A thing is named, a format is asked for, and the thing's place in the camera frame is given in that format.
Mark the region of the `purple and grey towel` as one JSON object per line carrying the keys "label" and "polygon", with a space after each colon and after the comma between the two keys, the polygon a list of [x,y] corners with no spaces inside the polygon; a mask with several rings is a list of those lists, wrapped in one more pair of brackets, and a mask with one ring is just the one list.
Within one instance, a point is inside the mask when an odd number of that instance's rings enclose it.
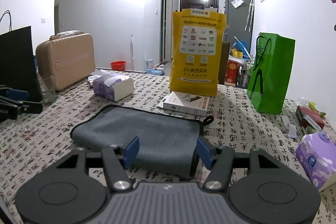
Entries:
{"label": "purple and grey towel", "polygon": [[194,120],[108,105],[76,125],[71,138],[80,147],[101,151],[109,145],[122,146],[138,137],[136,166],[192,178],[199,161],[195,151],[197,139],[213,121],[212,116]]}

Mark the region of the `black paper bag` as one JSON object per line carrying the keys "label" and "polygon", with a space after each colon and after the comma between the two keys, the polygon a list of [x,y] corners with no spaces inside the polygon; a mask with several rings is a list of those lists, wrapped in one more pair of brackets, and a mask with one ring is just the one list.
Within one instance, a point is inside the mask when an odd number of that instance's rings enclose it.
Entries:
{"label": "black paper bag", "polygon": [[33,55],[31,27],[12,29],[1,34],[1,84],[26,93],[26,100],[41,102],[37,69]]}

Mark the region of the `clear plastic bag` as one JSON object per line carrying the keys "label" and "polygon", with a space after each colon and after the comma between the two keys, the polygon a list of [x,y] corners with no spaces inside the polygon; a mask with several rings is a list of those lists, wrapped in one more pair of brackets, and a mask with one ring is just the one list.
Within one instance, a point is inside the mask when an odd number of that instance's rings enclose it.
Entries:
{"label": "clear plastic bag", "polygon": [[40,74],[38,74],[38,81],[42,95],[42,104],[54,102],[56,100],[54,76],[50,75],[47,77],[42,77]]}

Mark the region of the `calligraphy print tablecloth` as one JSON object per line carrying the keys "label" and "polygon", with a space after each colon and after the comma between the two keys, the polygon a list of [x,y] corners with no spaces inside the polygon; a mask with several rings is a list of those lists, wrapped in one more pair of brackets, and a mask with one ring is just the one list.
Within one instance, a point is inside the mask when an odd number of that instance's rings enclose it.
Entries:
{"label": "calligraphy print tablecloth", "polygon": [[[169,94],[170,80],[166,76],[126,73],[134,80],[133,95],[116,104],[188,119],[201,119],[189,114],[163,111],[157,108]],[[14,218],[22,223],[14,205],[18,188],[56,160],[72,151],[72,128],[94,116],[105,105],[84,79],[57,93],[56,101],[47,105],[39,115],[23,114],[17,120],[1,122],[1,198]],[[227,145],[237,152],[248,152],[252,147],[266,150],[297,173],[307,178],[295,156],[302,128],[295,111],[297,102],[285,99],[281,115],[289,118],[297,128],[297,138],[286,133],[279,115],[260,114],[255,111],[246,91],[219,85],[218,95],[210,98],[209,113],[215,120],[206,127],[205,135],[213,145]],[[144,170],[137,166],[127,171],[137,181],[178,181],[177,176]],[[313,223],[335,223],[335,184],[321,194],[321,206]]]}

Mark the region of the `purple tissue pack right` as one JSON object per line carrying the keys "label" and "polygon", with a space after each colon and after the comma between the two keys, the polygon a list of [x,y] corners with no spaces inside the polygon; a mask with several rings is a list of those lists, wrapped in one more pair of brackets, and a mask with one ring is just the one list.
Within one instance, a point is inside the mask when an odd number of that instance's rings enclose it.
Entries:
{"label": "purple tissue pack right", "polygon": [[335,143],[326,132],[303,136],[295,154],[319,191],[335,184]]}

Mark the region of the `purple tissue pack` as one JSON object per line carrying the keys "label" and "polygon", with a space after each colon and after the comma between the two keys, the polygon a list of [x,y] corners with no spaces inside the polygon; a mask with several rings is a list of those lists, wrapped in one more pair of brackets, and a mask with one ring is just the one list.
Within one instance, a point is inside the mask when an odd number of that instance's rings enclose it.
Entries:
{"label": "purple tissue pack", "polygon": [[303,136],[295,154],[319,191],[335,184],[335,143],[326,132]]}
{"label": "purple tissue pack", "polygon": [[113,102],[134,93],[133,79],[120,73],[113,73],[111,78],[101,76],[93,81],[92,87],[97,96]]}

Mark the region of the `beige suitcase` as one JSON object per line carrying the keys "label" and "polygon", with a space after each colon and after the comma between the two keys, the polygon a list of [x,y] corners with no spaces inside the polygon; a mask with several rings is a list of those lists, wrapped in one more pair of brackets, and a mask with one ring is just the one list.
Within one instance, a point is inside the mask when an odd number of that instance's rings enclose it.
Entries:
{"label": "beige suitcase", "polygon": [[47,40],[37,46],[35,53],[39,75],[51,76],[56,91],[88,77],[96,69],[91,34]]}

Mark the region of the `small dark red boxes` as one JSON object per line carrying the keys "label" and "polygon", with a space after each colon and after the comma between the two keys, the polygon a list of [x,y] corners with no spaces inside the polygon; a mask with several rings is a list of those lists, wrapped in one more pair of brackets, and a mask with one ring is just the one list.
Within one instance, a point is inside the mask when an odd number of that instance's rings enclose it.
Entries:
{"label": "small dark red boxes", "polygon": [[304,130],[321,132],[325,126],[325,122],[319,116],[318,112],[313,111],[308,107],[297,106],[295,114],[300,126]]}

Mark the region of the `crumpled white tissue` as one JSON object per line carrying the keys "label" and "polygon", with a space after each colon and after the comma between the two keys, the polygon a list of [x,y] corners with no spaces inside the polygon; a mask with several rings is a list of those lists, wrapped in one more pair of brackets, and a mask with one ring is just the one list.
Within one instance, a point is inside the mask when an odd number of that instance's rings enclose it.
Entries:
{"label": "crumpled white tissue", "polygon": [[113,73],[105,69],[95,70],[88,76],[88,83],[92,85],[93,81],[101,76],[108,76],[108,78],[111,78],[113,76]]}

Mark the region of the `purple tissue pack left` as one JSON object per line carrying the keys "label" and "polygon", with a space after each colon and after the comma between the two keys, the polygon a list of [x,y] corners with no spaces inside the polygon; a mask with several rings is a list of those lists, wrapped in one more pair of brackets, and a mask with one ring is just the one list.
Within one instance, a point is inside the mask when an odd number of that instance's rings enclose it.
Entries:
{"label": "purple tissue pack left", "polygon": [[92,87],[97,96],[113,102],[134,93],[133,79],[120,73],[113,73],[111,78],[101,76],[93,81]]}

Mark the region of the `red bucket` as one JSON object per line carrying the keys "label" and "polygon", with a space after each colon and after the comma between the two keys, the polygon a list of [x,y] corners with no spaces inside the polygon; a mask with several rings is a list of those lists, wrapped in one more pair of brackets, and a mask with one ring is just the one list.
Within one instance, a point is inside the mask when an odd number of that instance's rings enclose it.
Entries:
{"label": "red bucket", "polygon": [[125,71],[126,61],[113,61],[111,62],[110,67],[113,71]]}

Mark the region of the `green paper bag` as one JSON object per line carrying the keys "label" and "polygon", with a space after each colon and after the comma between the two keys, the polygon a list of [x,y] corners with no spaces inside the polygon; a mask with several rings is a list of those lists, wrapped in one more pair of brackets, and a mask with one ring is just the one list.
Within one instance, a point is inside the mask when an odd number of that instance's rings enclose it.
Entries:
{"label": "green paper bag", "polygon": [[260,113],[280,114],[288,90],[295,40],[261,32],[247,96]]}

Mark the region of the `white flat box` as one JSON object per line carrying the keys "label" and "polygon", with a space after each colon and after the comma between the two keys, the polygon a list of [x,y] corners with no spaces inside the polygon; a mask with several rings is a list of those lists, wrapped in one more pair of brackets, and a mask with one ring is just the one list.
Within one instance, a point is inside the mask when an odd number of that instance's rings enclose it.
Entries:
{"label": "white flat box", "polygon": [[171,92],[158,104],[159,108],[205,117],[210,98],[194,94]]}

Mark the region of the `red gift box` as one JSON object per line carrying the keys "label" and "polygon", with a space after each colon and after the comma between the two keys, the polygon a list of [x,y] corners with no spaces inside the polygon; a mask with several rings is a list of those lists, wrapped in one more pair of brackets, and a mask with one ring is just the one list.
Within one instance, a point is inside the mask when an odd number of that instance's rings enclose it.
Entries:
{"label": "red gift box", "polygon": [[240,64],[237,61],[228,60],[225,84],[230,86],[236,86],[237,84],[237,75],[239,72]]}

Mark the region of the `yellow paper bag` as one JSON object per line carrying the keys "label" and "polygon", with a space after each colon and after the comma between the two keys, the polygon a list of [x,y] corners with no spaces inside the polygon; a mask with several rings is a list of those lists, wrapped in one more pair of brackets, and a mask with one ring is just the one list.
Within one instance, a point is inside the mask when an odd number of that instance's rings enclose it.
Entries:
{"label": "yellow paper bag", "polygon": [[215,96],[226,15],[183,9],[173,12],[173,63],[170,91]]}

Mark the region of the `grey refrigerator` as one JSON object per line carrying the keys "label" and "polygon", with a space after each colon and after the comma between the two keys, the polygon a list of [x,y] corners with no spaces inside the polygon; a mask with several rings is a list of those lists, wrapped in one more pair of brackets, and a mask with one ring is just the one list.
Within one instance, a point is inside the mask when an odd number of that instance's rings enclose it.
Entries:
{"label": "grey refrigerator", "polygon": [[227,29],[224,32],[224,41],[230,43],[245,42],[248,52],[251,51],[253,13],[251,1],[253,0],[225,0],[225,15]]}

